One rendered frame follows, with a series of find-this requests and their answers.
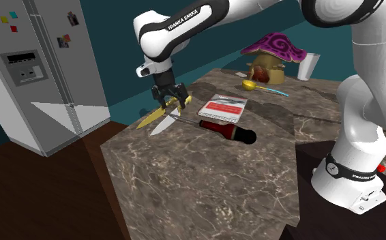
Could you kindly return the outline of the purple mushroom house figure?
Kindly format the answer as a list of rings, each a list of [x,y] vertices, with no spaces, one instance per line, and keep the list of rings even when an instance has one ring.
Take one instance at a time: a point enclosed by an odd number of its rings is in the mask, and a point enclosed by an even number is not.
[[[268,33],[259,41],[241,50],[242,55],[256,55],[249,64],[247,79],[266,85],[284,83],[283,62],[300,63],[307,52],[295,47],[289,38],[279,32]]]

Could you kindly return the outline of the dark robot stand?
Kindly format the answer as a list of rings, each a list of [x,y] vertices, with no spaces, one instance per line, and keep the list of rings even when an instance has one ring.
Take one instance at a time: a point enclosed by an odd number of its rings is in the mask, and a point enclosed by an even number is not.
[[[334,141],[295,145],[300,221],[286,225],[279,240],[386,240],[386,201],[357,215],[319,196],[312,188],[312,169],[334,146]],[[379,173],[386,193],[386,175]]]

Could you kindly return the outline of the red and white book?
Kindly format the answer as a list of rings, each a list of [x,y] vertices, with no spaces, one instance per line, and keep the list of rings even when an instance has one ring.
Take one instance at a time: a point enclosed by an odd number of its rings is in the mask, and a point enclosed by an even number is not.
[[[197,114],[229,123],[238,123],[247,101],[245,98],[215,94],[198,110]]]

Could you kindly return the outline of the red and black screwdriver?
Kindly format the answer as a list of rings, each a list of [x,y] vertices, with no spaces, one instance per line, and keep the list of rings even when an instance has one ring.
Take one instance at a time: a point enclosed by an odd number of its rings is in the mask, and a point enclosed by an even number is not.
[[[256,133],[253,130],[247,130],[232,123],[222,125],[219,123],[214,123],[206,120],[195,121],[193,119],[177,116],[170,113],[167,113],[166,115],[170,117],[174,117],[177,120],[180,119],[184,121],[189,121],[191,123],[198,125],[201,128],[205,128],[213,132],[217,132],[221,134],[223,137],[225,137],[225,139],[228,139],[228,140],[239,141],[247,145],[251,145],[255,143],[257,139]]]

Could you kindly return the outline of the white cup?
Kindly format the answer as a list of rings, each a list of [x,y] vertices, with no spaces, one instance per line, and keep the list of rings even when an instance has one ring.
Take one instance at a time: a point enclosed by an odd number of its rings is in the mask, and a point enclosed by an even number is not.
[[[306,58],[299,64],[297,79],[302,81],[309,80],[319,58],[319,54],[308,53]]]

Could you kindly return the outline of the grey refrigerator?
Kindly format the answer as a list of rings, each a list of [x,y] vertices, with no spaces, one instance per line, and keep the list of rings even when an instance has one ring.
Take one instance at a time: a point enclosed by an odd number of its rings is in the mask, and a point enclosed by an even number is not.
[[[110,113],[80,0],[0,0],[0,125],[50,156]]]

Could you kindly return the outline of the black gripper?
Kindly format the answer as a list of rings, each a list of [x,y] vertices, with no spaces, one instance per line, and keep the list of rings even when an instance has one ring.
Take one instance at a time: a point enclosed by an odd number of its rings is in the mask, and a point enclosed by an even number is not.
[[[162,109],[166,108],[164,96],[175,96],[180,103],[181,109],[185,108],[185,101],[188,98],[188,92],[185,85],[181,82],[175,85],[175,77],[173,70],[170,68],[167,71],[154,74],[154,86],[151,88],[153,98],[159,102]]]

